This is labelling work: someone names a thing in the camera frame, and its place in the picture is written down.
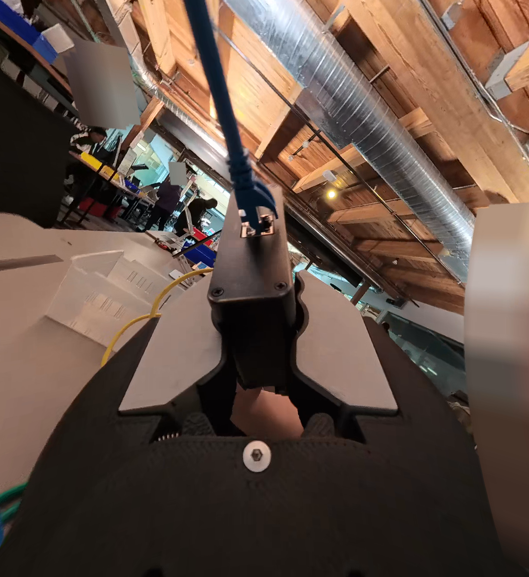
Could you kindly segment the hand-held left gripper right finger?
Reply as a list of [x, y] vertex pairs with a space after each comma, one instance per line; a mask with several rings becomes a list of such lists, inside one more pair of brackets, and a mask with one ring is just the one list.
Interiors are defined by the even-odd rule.
[[397, 401], [361, 313], [307, 270], [295, 281], [303, 312], [295, 341], [296, 376], [340, 414], [396, 415]]

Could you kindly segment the black ethernet switch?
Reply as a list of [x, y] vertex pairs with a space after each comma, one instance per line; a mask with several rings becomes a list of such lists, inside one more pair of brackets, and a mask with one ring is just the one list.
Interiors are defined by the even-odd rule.
[[248, 236], [231, 197], [208, 289], [213, 325], [245, 389], [286, 393], [296, 335], [297, 303], [288, 251], [283, 190], [272, 185], [278, 216], [268, 234]]

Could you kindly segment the red storage bins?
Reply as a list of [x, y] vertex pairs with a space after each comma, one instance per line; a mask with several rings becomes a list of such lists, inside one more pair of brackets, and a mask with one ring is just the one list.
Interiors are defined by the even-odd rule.
[[92, 215], [98, 218], [106, 217], [115, 219], [123, 209], [124, 206], [120, 203], [116, 203], [114, 206], [108, 206], [94, 200], [91, 197], [84, 198], [78, 205], [78, 210], [81, 213], [88, 211], [88, 215]]

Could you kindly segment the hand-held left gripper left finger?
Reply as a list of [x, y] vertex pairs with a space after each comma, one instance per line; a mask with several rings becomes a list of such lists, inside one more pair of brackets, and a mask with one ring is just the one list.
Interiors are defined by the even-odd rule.
[[236, 375], [212, 321], [211, 275], [169, 299], [119, 404], [120, 414], [230, 414]]

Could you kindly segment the standing desk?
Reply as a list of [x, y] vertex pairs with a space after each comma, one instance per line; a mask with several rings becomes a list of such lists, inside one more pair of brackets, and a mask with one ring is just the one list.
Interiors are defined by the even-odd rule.
[[2, 62], [10, 61], [73, 116], [79, 117], [66, 78], [41, 53], [38, 53], [32, 45], [19, 37], [1, 20], [0, 46], [7, 51], [7, 56]]

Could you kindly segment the blue tissue bin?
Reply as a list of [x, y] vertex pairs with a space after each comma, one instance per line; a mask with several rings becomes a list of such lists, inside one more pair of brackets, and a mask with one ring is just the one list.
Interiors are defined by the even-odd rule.
[[65, 29], [57, 23], [40, 32], [23, 15], [23, 8], [14, 10], [15, 1], [0, 1], [0, 22], [21, 40], [30, 45], [49, 64], [72, 48], [74, 42]]

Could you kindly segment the black office chair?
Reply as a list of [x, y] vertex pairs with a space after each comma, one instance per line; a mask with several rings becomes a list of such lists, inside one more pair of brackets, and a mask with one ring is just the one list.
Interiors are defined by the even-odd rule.
[[75, 126], [0, 68], [0, 213], [52, 228], [65, 194]]

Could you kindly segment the clear plastic bin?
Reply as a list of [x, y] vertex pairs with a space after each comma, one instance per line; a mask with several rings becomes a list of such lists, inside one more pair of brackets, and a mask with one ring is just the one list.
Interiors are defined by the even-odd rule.
[[149, 314], [157, 295], [181, 276], [172, 265], [157, 272], [122, 250], [75, 256], [45, 315], [107, 347], [129, 321]]

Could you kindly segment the silver air duct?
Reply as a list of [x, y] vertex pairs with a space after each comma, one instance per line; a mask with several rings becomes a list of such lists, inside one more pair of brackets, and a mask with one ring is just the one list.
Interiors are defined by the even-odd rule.
[[349, 144], [441, 242], [467, 282], [475, 217], [306, 1], [226, 1], [303, 89], [298, 103], [341, 149]]

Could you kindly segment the blue storage bin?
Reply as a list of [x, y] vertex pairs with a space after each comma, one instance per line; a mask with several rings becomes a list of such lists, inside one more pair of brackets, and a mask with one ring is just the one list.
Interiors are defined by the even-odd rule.
[[198, 265], [200, 268], [213, 268], [217, 254], [206, 244], [202, 244], [195, 248], [190, 247], [184, 256], [193, 267]]

